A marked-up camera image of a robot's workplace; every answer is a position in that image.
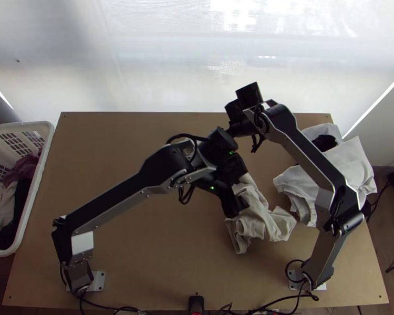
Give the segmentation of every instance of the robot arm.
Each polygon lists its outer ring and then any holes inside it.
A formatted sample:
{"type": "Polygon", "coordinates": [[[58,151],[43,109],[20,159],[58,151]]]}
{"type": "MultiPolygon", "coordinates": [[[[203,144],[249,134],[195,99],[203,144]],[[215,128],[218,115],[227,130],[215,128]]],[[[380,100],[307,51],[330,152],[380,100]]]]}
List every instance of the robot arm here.
{"type": "MultiPolygon", "coordinates": [[[[364,219],[359,210],[358,194],[301,133],[295,116],[284,105],[269,100],[266,102],[269,108],[264,109],[257,83],[238,90],[236,94],[238,100],[233,106],[245,115],[240,118],[240,124],[246,125],[249,121],[260,135],[260,141],[269,139],[281,144],[319,186],[315,200],[319,236],[311,258],[302,265],[302,274],[313,290],[333,275],[334,261],[347,235],[364,219]]],[[[247,129],[247,132],[254,134],[254,130],[247,129]]]]}
{"type": "Polygon", "coordinates": [[[315,289],[334,272],[333,263],[347,235],[363,220],[357,192],[326,157],[299,131],[292,113],[270,100],[264,103],[257,83],[236,92],[237,100],[225,108],[230,128],[217,127],[200,143],[185,140],[167,144],[144,162],[134,176],[118,184],[73,213],[54,220],[54,246],[70,291],[80,295],[94,280],[88,260],[94,247],[93,230],[152,194],[182,190],[186,184],[218,196],[226,217],[248,207],[233,194],[232,185],[247,172],[234,137],[253,137],[252,152],[264,139],[281,144],[319,186],[315,202],[319,237],[311,258],[303,263],[303,276],[315,289]],[[260,137],[255,143],[255,136],[260,137]]]}

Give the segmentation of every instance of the floor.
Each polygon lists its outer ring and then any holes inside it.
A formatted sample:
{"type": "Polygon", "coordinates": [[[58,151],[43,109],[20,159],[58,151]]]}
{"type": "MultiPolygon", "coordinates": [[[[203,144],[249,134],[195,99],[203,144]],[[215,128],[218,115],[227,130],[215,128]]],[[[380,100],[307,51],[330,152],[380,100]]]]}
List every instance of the floor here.
{"type": "MultiPolygon", "coordinates": [[[[385,176],[376,176],[378,189],[386,183],[385,176]]],[[[375,201],[373,195],[369,200],[375,201]]],[[[385,273],[388,266],[394,264],[394,189],[388,188],[382,195],[377,211],[368,223],[372,241],[375,246],[378,261],[383,274],[384,282],[387,287],[390,304],[361,306],[363,315],[394,315],[394,271],[389,274],[385,273]]],[[[7,278],[12,266],[13,256],[0,258],[0,315],[54,315],[80,314],[78,310],[60,310],[60,309],[40,309],[40,308],[22,308],[2,306],[4,290],[6,288],[7,278]]],[[[89,315],[110,315],[112,311],[107,310],[87,310],[89,315]]],[[[157,315],[167,315],[172,312],[157,312],[157,315]]],[[[184,312],[175,312],[176,314],[185,314],[184,312]]],[[[298,315],[359,315],[357,307],[339,307],[339,308],[318,308],[302,309],[295,314],[298,315]]]]}

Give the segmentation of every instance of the purple clothing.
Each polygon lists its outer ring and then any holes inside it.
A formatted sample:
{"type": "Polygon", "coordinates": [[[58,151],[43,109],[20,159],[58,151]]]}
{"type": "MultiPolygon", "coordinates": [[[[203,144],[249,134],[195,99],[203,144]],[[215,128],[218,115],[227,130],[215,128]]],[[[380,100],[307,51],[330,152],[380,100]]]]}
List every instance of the purple clothing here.
{"type": "Polygon", "coordinates": [[[4,176],[4,187],[7,188],[11,182],[16,182],[21,179],[33,179],[38,161],[39,156],[32,153],[18,160],[15,166],[4,176]]]}

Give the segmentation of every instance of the black cable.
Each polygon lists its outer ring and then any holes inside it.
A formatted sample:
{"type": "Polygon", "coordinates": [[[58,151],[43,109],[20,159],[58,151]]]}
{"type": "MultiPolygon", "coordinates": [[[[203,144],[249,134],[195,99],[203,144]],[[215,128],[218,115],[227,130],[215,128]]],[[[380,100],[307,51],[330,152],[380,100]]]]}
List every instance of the black cable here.
{"type": "Polygon", "coordinates": [[[191,185],[190,188],[188,189],[188,191],[186,192],[186,194],[184,195],[184,189],[179,188],[178,189],[178,201],[181,204],[186,205],[188,202],[190,202],[190,199],[191,199],[191,196],[193,195],[194,190],[195,190],[195,186],[191,185]]]}
{"type": "Polygon", "coordinates": [[[64,286],[67,286],[67,283],[63,277],[63,269],[62,269],[61,265],[60,265],[60,278],[61,278],[62,282],[64,283],[64,286]]]}
{"type": "Polygon", "coordinates": [[[83,296],[85,295],[85,293],[86,293],[86,292],[82,293],[82,295],[81,295],[80,298],[79,298],[79,310],[80,310],[80,313],[81,313],[82,315],[86,315],[86,314],[85,314],[85,311],[83,311],[83,307],[82,307],[83,296]]]}
{"type": "Polygon", "coordinates": [[[266,304],[266,305],[261,306],[260,308],[257,308],[257,309],[255,309],[255,310],[250,310],[250,311],[247,313],[247,315],[252,315],[252,314],[254,314],[254,313],[256,313],[256,312],[262,312],[262,311],[270,311],[270,312],[273,312],[272,310],[269,310],[267,307],[269,307],[269,306],[271,306],[271,305],[273,305],[273,304],[279,303],[279,302],[281,302],[281,301],[284,301],[284,300],[295,299],[295,298],[297,298],[296,306],[295,306],[295,308],[293,309],[293,311],[292,311],[291,313],[275,312],[275,313],[280,314],[280,315],[292,315],[293,313],[296,312],[296,310],[297,310],[297,308],[298,308],[298,306],[299,306],[299,300],[300,300],[300,298],[310,297],[310,298],[312,298],[314,301],[318,301],[318,300],[319,300],[319,297],[317,297],[316,295],[313,295],[313,294],[310,293],[310,292],[308,292],[307,294],[302,294],[302,289],[303,289],[303,286],[305,285],[305,283],[308,283],[308,281],[305,280],[305,282],[301,285],[298,295],[295,295],[295,296],[288,296],[288,297],[284,297],[284,298],[277,299],[277,300],[275,300],[275,301],[273,301],[273,302],[270,302],[270,303],[268,303],[268,304],[266,304]]]}
{"type": "Polygon", "coordinates": [[[105,309],[105,310],[113,310],[113,311],[115,311],[114,314],[117,314],[119,311],[138,312],[138,313],[149,314],[149,313],[147,313],[147,312],[143,312],[143,311],[141,311],[141,310],[139,310],[139,309],[137,309],[137,308],[135,308],[135,307],[132,307],[132,306],[123,306],[123,307],[116,308],[116,307],[109,307],[109,306],[99,305],[99,304],[96,304],[96,303],[93,303],[93,302],[91,302],[91,301],[86,300],[86,299],[84,298],[85,293],[86,293],[86,292],[84,292],[84,293],[79,297],[79,310],[80,310],[80,313],[81,313],[82,315],[85,315],[85,311],[83,310],[83,307],[82,307],[82,302],[85,302],[85,303],[87,303],[87,304],[89,304],[89,305],[92,305],[92,306],[94,306],[94,307],[97,307],[97,308],[101,308],[101,309],[105,309]]]}
{"type": "Polygon", "coordinates": [[[373,204],[371,204],[371,206],[374,206],[374,208],[371,210],[371,214],[370,214],[369,217],[366,219],[366,223],[369,222],[369,220],[370,220],[371,217],[372,217],[372,214],[374,214],[375,210],[377,209],[377,207],[378,207],[378,202],[379,202],[380,199],[381,199],[382,193],[383,193],[389,186],[391,186],[391,183],[390,183],[390,181],[387,181],[387,183],[385,184],[385,186],[383,187],[383,189],[379,192],[378,197],[377,197],[377,200],[376,200],[373,204]]]}
{"type": "Polygon", "coordinates": [[[171,138],[169,138],[169,139],[167,140],[166,144],[169,144],[169,143],[171,143],[173,140],[178,139],[178,138],[189,138],[189,139],[191,139],[191,140],[193,141],[193,143],[194,143],[194,152],[193,152],[193,155],[192,155],[192,157],[191,157],[191,159],[190,159],[190,163],[191,163],[192,161],[194,161],[194,158],[195,158],[196,155],[197,155],[197,140],[199,140],[199,141],[208,141],[208,140],[209,140],[208,138],[204,138],[204,137],[198,136],[198,135],[192,135],[192,134],[189,134],[189,133],[179,133],[179,134],[173,135],[171,138]]]}
{"type": "Polygon", "coordinates": [[[285,273],[286,273],[286,278],[287,278],[288,280],[290,280],[290,281],[292,281],[292,282],[294,282],[294,283],[296,283],[296,284],[299,284],[299,283],[301,283],[301,282],[303,282],[303,281],[306,281],[306,279],[304,279],[304,278],[302,278],[302,279],[300,279],[300,280],[291,279],[291,278],[289,277],[289,271],[288,271],[289,266],[290,266],[291,264],[297,262],[297,261],[299,261],[299,262],[301,262],[301,263],[304,262],[303,260],[300,260],[300,259],[294,259],[294,260],[289,261],[289,262],[287,263],[286,267],[285,267],[285,273]]]}
{"type": "Polygon", "coordinates": [[[383,193],[389,186],[391,186],[391,183],[390,183],[390,181],[388,180],[388,181],[386,182],[386,184],[384,185],[384,187],[382,188],[382,190],[380,191],[380,193],[379,193],[379,195],[378,195],[378,197],[377,197],[377,200],[376,200],[373,204],[371,204],[371,206],[374,206],[374,208],[371,210],[371,214],[370,214],[369,217],[366,219],[366,223],[369,222],[369,220],[371,219],[372,214],[373,214],[373,213],[375,212],[375,210],[377,209],[377,207],[378,207],[378,202],[379,202],[379,200],[381,199],[382,193],[383,193]]]}

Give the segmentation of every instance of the window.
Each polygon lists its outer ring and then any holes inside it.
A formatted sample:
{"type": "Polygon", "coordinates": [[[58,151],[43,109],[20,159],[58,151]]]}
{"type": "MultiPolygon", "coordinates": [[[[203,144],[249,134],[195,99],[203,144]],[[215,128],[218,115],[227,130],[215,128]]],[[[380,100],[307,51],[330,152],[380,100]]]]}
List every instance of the window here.
{"type": "Polygon", "coordinates": [[[254,24],[248,24],[245,26],[245,31],[247,31],[247,32],[253,32],[254,30],[255,30],[254,24]]]}
{"type": "Polygon", "coordinates": [[[258,12],[256,10],[250,10],[248,11],[248,16],[249,17],[257,17],[258,12]]]}
{"type": "Polygon", "coordinates": [[[238,24],[229,24],[229,30],[235,32],[238,30],[238,24]]]}

